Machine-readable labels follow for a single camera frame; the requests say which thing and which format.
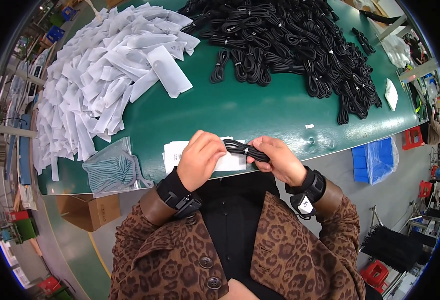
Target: striped cloth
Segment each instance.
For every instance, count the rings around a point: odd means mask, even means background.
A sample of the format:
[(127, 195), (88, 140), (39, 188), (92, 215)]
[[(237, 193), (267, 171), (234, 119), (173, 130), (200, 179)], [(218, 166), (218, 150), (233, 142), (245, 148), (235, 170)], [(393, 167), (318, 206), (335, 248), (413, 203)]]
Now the striped cloth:
[(146, 187), (153, 186), (152, 181), (142, 177), (137, 157), (124, 151), (117, 157), (95, 163), (84, 162), (82, 168), (88, 173), (88, 183), (93, 193), (123, 192), (137, 180)]

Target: wrist-mounted device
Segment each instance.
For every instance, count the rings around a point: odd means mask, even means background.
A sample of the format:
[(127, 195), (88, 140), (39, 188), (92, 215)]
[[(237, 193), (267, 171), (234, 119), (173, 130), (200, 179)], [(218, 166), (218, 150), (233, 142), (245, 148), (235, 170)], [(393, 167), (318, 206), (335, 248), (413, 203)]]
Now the wrist-mounted device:
[(178, 210), (174, 217), (182, 219), (202, 206), (202, 200), (195, 192), (185, 189), (177, 174), (177, 167), (157, 184), (160, 199), (169, 207)]
[(325, 177), (317, 170), (307, 169), (307, 176), (301, 186), (291, 187), (285, 183), (285, 190), (289, 194), (290, 203), (293, 209), (300, 214), (302, 218), (308, 218), (316, 214), (313, 204), (323, 197), (325, 193)]

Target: hand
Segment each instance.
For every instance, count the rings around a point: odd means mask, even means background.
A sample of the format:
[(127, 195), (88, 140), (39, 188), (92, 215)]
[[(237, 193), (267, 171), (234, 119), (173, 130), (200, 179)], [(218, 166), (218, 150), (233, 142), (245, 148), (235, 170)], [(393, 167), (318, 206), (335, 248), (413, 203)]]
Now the hand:
[(265, 163), (248, 156), (247, 162), (249, 164), (254, 161), (260, 171), (272, 172), (279, 180), (289, 186), (301, 186), (307, 175), (307, 170), (282, 140), (261, 136), (250, 141), (248, 145), (253, 145), (270, 158), (270, 162)]
[(199, 130), (181, 154), (177, 174), (185, 189), (201, 187), (213, 173), (217, 161), (227, 153), (222, 140), (209, 132)]

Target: brown leather cuff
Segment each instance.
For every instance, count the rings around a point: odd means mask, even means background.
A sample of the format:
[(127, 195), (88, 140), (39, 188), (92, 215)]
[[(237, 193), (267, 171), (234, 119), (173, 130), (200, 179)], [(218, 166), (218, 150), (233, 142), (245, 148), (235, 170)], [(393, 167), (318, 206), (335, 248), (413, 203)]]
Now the brown leather cuff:
[(177, 213), (176, 209), (163, 202), (157, 193), (156, 185), (140, 198), (139, 204), (145, 219), (156, 226), (162, 226)]
[(313, 207), (323, 218), (331, 217), (338, 209), (343, 199), (343, 191), (335, 183), (325, 178), (325, 193)]

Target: yellow floor line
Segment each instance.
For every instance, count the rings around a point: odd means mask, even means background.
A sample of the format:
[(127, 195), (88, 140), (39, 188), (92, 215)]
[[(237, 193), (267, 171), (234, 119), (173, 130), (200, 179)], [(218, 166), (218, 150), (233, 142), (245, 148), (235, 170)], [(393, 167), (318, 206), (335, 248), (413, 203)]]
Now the yellow floor line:
[(68, 270), (70, 270), (70, 273), (72, 273), (72, 275), (73, 275), (73, 278), (76, 280), (76, 282), (78, 283), (78, 286), (82, 289), (82, 291), (83, 291), (83, 293), (86, 295), (86, 297), (88, 298), (88, 299), (90, 299), (90, 297), (88, 296), (88, 294), (85, 292), (85, 290), (83, 289), (83, 286), (80, 284), (80, 282), (78, 282), (78, 279), (76, 279), (76, 277), (75, 277), (75, 274), (72, 272), (72, 269), (70, 269), (70, 266), (68, 265), (68, 262), (67, 262), (67, 260), (65, 259), (65, 256), (63, 255), (63, 252), (61, 252), (61, 249), (60, 249), (60, 245), (58, 244), (58, 241), (57, 241), (57, 237), (55, 237), (55, 232), (53, 231), (53, 227), (51, 226), (51, 223), (50, 223), (50, 218), (48, 217), (48, 211), (47, 211), (47, 207), (45, 206), (45, 201), (42, 199), (42, 201), (43, 201), (43, 209), (45, 210), (45, 214), (47, 215), (47, 220), (48, 220), (48, 225), (50, 225), (50, 229), (51, 229), (51, 233), (52, 233), (52, 235), (53, 235), (53, 239), (55, 240), (55, 243), (57, 243), (57, 247), (58, 247), (58, 250), (60, 250), (60, 253), (61, 253), (61, 256), (63, 257), (63, 260), (65, 261), (65, 263), (67, 264), (67, 267), (68, 267)]
[(102, 265), (103, 268), (105, 269), (105, 272), (107, 272), (108, 277), (111, 278), (111, 273), (110, 273), (109, 270), (107, 269), (107, 265), (106, 265), (105, 262), (103, 261), (101, 255), (100, 255), (100, 252), (98, 252), (97, 244), (95, 244), (95, 241), (93, 240), (93, 236), (92, 236), (91, 232), (88, 233), (88, 236), (90, 237), (90, 240), (92, 241), (93, 248), (95, 249), (95, 252), (97, 253), (97, 256), (98, 256), (98, 259), (99, 259), (100, 262), (101, 262), (101, 265)]

